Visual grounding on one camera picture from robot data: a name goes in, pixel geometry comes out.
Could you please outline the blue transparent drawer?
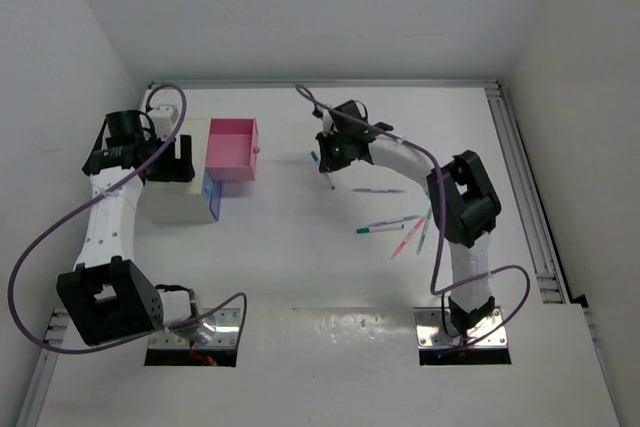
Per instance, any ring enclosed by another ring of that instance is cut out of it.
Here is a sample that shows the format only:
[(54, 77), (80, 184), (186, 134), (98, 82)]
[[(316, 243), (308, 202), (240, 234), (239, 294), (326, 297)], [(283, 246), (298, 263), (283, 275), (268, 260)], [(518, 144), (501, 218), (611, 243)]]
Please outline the blue transparent drawer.
[(208, 211), (215, 221), (220, 219), (222, 187), (222, 182), (214, 181), (207, 171), (203, 172), (201, 193), (207, 204)]

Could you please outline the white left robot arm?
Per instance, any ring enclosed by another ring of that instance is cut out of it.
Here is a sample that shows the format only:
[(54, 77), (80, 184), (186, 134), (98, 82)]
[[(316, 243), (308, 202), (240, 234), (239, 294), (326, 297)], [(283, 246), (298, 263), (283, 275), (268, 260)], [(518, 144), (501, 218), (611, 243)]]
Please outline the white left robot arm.
[(95, 203), (75, 266), (56, 290), (89, 346), (163, 326), (160, 294), (134, 261), (134, 228), (144, 186), (166, 200), (200, 181), (191, 136), (172, 133), (178, 119), (173, 105), (110, 113), (82, 167)]

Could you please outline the pink drawer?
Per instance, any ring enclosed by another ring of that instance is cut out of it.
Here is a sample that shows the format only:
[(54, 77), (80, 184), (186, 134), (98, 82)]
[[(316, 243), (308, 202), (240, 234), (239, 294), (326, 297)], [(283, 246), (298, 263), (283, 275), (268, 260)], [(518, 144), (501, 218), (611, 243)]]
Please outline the pink drawer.
[(254, 181), (259, 153), (255, 118), (211, 119), (205, 168), (212, 181)]

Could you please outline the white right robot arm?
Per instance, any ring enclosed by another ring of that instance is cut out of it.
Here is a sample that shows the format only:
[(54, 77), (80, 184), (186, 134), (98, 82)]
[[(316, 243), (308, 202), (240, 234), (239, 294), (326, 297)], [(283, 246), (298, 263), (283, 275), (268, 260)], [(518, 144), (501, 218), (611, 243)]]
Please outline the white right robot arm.
[(312, 115), (323, 122), (316, 135), (320, 172), (332, 173), (364, 161), (391, 169), (425, 191), (433, 221), (450, 249), (450, 323), (465, 336), (495, 307), (489, 281), (480, 276), (488, 273), (490, 233), (501, 203), (480, 156), (466, 150), (437, 166), (427, 154), (394, 135), (392, 126), (370, 125), (368, 112), (354, 100), (336, 108), (316, 102)]

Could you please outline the light blue capped marker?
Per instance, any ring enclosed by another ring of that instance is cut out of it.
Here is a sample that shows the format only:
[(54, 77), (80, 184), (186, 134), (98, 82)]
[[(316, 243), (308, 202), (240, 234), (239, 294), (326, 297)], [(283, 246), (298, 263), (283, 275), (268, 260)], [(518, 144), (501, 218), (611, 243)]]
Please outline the light blue capped marker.
[(332, 179), (331, 179), (330, 175), (329, 175), (327, 172), (323, 172), (323, 171), (320, 169), (320, 157), (318, 156), (318, 154), (317, 154), (315, 151), (310, 151), (310, 156), (311, 156), (311, 158), (312, 158), (312, 160), (313, 160), (314, 164), (316, 165), (316, 167), (317, 167), (317, 170), (318, 170), (319, 174), (320, 174), (320, 175), (323, 177), (323, 179), (326, 181), (326, 183), (327, 183), (327, 185), (328, 185), (328, 187), (329, 187), (329, 190), (330, 190), (330, 191), (335, 191), (336, 186), (335, 186), (334, 182), (332, 181)]

